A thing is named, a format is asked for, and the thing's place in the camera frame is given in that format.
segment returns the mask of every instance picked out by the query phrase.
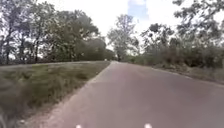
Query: treeline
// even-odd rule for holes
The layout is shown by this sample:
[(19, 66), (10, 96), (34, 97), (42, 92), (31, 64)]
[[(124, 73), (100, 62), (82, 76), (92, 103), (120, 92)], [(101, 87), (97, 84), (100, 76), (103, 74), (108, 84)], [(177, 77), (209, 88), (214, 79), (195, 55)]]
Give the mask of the treeline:
[(84, 12), (36, 0), (0, 0), (0, 64), (114, 59)]
[[(126, 59), (122, 61), (145, 65), (223, 67), (224, 17), (217, 18), (217, 16), (221, 16), (220, 13), (224, 11), (224, 1), (195, 0), (189, 7), (182, 6), (183, 2), (184, 0), (173, 1), (173, 4), (181, 8), (174, 14), (176, 18), (182, 20), (180, 24), (176, 28), (158, 23), (149, 25), (149, 28), (146, 28), (141, 34), (144, 38), (144, 44), (140, 44), (138, 40), (134, 42), (129, 40), (129, 38), (134, 39), (133, 33), (127, 33), (127, 30), (133, 30), (133, 26), (128, 25), (133, 23), (130, 20), (132, 19), (131, 16), (127, 16), (129, 18), (123, 20), (128, 21), (124, 22), (125, 24), (121, 28), (123, 32), (118, 30), (112, 32), (119, 35), (115, 41), (110, 32), (108, 37), (113, 42), (117, 55), (126, 55)], [(140, 52), (135, 55), (126, 52), (128, 50), (139, 51), (138, 49)]]

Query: road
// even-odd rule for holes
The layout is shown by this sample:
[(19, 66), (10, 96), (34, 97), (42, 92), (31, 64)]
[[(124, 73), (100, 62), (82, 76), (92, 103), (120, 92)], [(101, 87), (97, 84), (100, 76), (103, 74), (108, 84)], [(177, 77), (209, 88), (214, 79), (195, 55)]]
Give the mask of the road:
[(112, 62), (42, 128), (224, 128), (224, 88), (148, 67)]

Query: grass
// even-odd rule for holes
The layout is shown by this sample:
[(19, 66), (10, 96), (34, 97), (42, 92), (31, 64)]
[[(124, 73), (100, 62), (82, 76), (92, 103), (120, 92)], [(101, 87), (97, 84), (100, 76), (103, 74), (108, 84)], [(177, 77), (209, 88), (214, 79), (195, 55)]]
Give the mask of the grass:
[(6, 120), (11, 121), (28, 110), (58, 103), (108, 65), (91, 62), (2, 67), (0, 115), (4, 112)]
[(224, 84), (224, 69), (214, 69), (214, 68), (197, 68), (197, 67), (187, 67), (183, 65), (168, 65), (160, 64), (153, 66), (155, 68), (167, 70), (170, 72), (176, 72), (181, 75), (186, 75), (192, 78), (213, 81), (220, 84)]

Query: white sky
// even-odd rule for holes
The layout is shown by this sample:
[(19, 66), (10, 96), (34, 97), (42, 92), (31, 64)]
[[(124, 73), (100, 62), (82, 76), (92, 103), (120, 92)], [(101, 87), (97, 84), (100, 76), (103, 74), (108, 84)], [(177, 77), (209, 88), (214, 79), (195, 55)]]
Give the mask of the white sky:
[(75, 9), (86, 12), (99, 28), (101, 34), (106, 36), (115, 24), (117, 16), (128, 13), (128, 2), (134, 1), (136, 5), (146, 5), (148, 18), (138, 19), (136, 31), (141, 33), (150, 23), (166, 23), (175, 25), (178, 21), (173, 17), (178, 10), (172, 0), (47, 0), (55, 5), (57, 10)]

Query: sky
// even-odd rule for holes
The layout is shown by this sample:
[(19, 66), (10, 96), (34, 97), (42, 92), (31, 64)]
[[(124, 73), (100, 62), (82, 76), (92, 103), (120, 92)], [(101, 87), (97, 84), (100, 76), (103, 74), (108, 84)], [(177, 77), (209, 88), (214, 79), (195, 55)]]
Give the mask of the sky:
[(151, 23), (175, 26), (178, 20), (173, 13), (178, 10), (172, 0), (39, 0), (48, 1), (57, 10), (82, 10), (93, 20), (101, 34), (106, 36), (120, 14), (134, 17), (135, 30), (141, 33)]

